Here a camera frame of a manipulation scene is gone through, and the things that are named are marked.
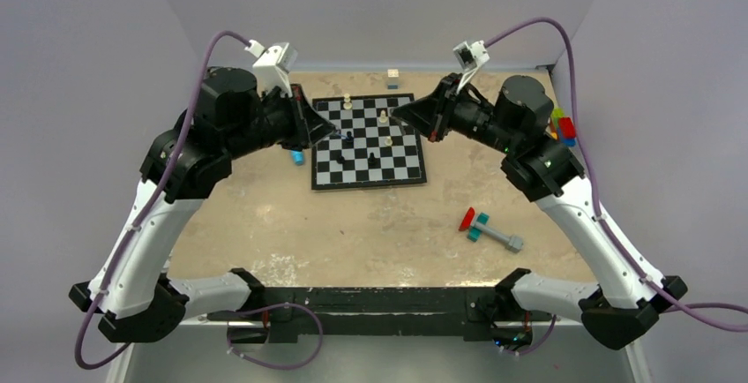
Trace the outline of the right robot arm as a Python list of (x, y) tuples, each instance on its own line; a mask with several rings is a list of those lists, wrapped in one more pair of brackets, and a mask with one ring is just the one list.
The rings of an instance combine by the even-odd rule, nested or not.
[(590, 174), (547, 132), (553, 108), (543, 84), (529, 76), (511, 76), (490, 102), (452, 73), (431, 94), (392, 109), (390, 118), (431, 142), (457, 132), (502, 153), (507, 180), (556, 223), (595, 276), (592, 283), (569, 282), (519, 268), (496, 286), (497, 311), (508, 319), (526, 311), (571, 319), (619, 350), (645, 334), (687, 288), (680, 277), (653, 267), (603, 217)]

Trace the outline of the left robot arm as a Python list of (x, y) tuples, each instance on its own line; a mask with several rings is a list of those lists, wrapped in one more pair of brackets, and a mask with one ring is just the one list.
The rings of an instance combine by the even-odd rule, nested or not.
[(205, 314), (255, 319), (266, 305), (265, 288), (250, 272), (179, 280), (168, 276), (168, 257), (234, 160), (271, 146), (308, 149), (335, 131), (300, 85), (289, 94), (261, 92), (249, 71), (209, 68), (193, 116), (181, 115), (150, 146), (131, 214), (105, 266), (71, 288), (71, 301), (99, 314), (99, 331), (114, 343), (157, 342)]

